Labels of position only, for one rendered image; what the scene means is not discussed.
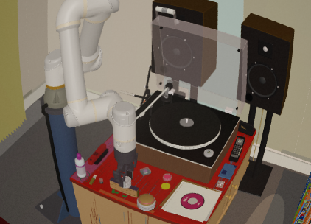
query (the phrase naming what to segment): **white baseboard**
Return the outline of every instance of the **white baseboard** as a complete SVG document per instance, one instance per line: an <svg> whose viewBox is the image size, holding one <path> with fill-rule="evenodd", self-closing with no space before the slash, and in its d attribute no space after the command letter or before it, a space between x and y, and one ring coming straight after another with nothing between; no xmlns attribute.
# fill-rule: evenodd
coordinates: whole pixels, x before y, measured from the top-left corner
<svg viewBox="0 0 311 224"><path fill-rule="evenodd" d="M35 101L37 101L41 96L44 95L46 88L46 84L44 83L40 86L36 91L32 92L26 99L24 99L25 110L30 107ZM88 100L99 98L100 94L96 91L86 90L88 95ZM255 144L253 144L251 149L251 157L254 155ZM259 144L256 148L256 153L254 158L257 158L257 154L259 151ZM301 160L300 158L295 158L290 155L286 155L277 150L266 147L263 161L266 161L271 164L275 164L281 167L285 167L296 172L303 173L305 175L309 175L311 172L311 163L305 160Z"/></svg>

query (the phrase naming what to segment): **speaker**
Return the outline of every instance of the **speaker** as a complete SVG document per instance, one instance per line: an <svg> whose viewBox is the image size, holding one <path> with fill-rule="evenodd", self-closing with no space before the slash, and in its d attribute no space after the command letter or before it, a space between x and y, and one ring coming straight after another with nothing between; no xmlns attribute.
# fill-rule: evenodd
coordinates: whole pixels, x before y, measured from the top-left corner
<svg viewBox="0 0 311 224"><path fill-rule="evenodd" d="M153 20L156 18L156 7L174 9L176 18L192 24L205 26L217 30L218 4L208 0L155 0L153 1ZM173 18L173 15L159 12L158 15ZM202 37L189 36L187 42L182 38L184 32L171 29L162 29L169 37L162 39L163 59L167 60L167 66L159 69L160 73L178 74L171 77L174 80L181 80L191 83L194 86L202 86L216 69L217 42ZM202 60L193 60L194 53L200 55ZM152 70L156 72L155 55L152 47Z"/></svg>
<svg viewBox="0 0 311 224"><path fill-rule="evenodd" d="M251 13L242 23L248 41L245 101L281 115L292 63L294 29Z"/></svg>

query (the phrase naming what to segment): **gray floor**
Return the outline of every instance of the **gray floor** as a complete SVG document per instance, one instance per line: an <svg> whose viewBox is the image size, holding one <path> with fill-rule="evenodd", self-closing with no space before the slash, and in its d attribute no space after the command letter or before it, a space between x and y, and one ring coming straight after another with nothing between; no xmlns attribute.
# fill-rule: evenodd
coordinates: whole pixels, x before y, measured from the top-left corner
<svg viewBox="0 0 311 224"><path fill-rule="evenodd" d="M88 158L112 134L112 127L107 120L76 127L76 132L79 152ZM0 150L0 217L10 224L51 224L35 208L59 189L39 101L27 109L27 120ZM273 171L262 196L238 191L220 224L292 223L307 175L265 164Z"/></svg>

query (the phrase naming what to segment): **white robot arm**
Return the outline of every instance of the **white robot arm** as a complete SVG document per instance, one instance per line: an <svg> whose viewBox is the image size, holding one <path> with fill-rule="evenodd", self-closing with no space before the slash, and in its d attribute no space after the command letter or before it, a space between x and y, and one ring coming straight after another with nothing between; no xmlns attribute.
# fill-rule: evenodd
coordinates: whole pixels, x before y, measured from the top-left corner
<svg viewBox="0 0 311 224"><path fill-rule="evenodd" d="M68 105L63 106L63 115L68 127L109 119L118 162L118 170L113 175L119 185L124 187L125 176L129 174L127 171L132 172L129 176L133 178L137 162L135 107L123 102L112 90L105 91L99 99L88 100L84 80L85 72L97 70L102 64L102 50L98 45L102 28L111 13L118 10L119 0L65 0L56 19L60 49L46 57L45 72L46 94L66 88L64 103ZM80 37L82 18L84 23ZM62 96L60 91L52 94L53 100ZM123 180L121 171L125 172Z"/></svg>

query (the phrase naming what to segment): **blue object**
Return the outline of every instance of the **blue object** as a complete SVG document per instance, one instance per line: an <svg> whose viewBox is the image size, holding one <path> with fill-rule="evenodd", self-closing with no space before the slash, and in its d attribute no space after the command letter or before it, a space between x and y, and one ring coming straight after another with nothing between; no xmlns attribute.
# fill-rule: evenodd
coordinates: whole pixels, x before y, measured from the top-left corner
<svg viewBox="0 0 311 224"><path fill-rule="evenodd" d="M223 168L221 169L218 177L230 180L232 175L234 174L234 171L236 168L237 168L237 166L234 166L231 164L225 164L225 165L223 165Z"/></svg>
<svg viewBox="0 0 311 224"><path fill-rule="evenodd" d="M77 207L76 197L74 195L74 187L70 181L70 177L76 172L76 166L74 163L74 159L78 152L76 130L75 127L67 127L63 114L49 114L49 122L55 146L57 165L60 171L60 179L63 184L69 214L73 217L79 217L80 214ZM58 222L67 217L67 214L68 212L63 202Z"/></svg>

